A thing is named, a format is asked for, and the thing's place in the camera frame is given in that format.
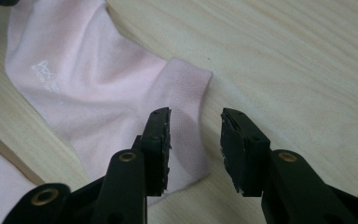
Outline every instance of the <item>pink sock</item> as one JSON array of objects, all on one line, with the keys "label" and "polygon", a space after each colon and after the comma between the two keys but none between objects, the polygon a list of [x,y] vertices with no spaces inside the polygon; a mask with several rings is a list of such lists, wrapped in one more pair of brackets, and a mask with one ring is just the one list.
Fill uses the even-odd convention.
[{"label": "pink sock", "polygon": [[[6,70],[73,145],[90,180],[103,176],[110,158],[131,148],[149,114],[165,106],[172,110],[167,193],[209,173],[200,107],[212,74],[179,59],[164,61],[121,36],[104,1],[21,0],[10,15]],[[0,222],[33,187],[0,156]]]}]

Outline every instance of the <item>fabric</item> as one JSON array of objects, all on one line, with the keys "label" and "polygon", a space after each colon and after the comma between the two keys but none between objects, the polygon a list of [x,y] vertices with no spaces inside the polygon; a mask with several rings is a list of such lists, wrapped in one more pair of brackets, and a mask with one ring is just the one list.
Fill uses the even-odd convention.
[{"label": "fabric", "polygon": [[[212,74],[179,59],[164,61],[121,36],[104,1],[21,0],[11,9],[6,70],[73,145],[90,181],[103,176],[111,156],[131,148],[149,114],[165,106],[172,110],[167,193],[209,173],[200,107]],[[0,222],[33,187],[0,156]]]}]

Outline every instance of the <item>light wood surface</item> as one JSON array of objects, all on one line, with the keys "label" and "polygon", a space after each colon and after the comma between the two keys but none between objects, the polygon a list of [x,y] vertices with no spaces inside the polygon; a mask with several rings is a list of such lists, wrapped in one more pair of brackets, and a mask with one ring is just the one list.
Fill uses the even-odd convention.
[{"label": "light wood surface", "polygon": [[[224,169],[223,107],[358,194],[358,1],[109,0],[108,10],[127,38],[214,73],[201,114],[211,175],[152,205],[149,223],[265,222],[260,199],[237,194]],[[0,37],[0,71],[5,45]]]},{"label": "light wood surface", "polygon": [[88,184],[72,147],[62,141],[13,87],[5,74],[8,8],[0,7],[0,153],[36,185]]}]

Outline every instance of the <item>printed logo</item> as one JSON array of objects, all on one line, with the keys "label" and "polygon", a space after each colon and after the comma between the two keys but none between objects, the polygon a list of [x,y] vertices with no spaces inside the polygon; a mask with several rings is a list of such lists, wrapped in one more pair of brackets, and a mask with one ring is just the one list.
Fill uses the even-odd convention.
[{"label": "printed logo", "polygon": [[57,95],[57,104],[63,105],[63,100],[61,99],[61,91],[58,83],[56,82],[57,75],[50,72],[48,69],[48,61],[44,60],[41,63],[31,66],[31,70],[34,71],[36,77],[41,83],[43,83],[43,89]]}]

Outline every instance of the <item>brass screw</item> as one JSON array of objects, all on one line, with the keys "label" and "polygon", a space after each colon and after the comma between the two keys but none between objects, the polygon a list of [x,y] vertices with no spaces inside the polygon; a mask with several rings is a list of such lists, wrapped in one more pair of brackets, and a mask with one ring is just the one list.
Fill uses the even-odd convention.
[{"label": "brass screw", "polygon": [[297,157],[292,153],[281,152],[278,156],[284,161],[290,161],[290,162],[297,161]]},{"label": "brass screw", "polygon": [[47,203],[51,203],[54,199],[57,198],[59,192],[57,189],[49,188],[49,189],[42,189],[37,192],[34,197],[31,199],[31,204],[35,206],[41,206]]},{"label": "brass screw", "polygon": [[118,157],[121,161],[133,161],[136,158],[136,154],[133,152],[126,152]]}]

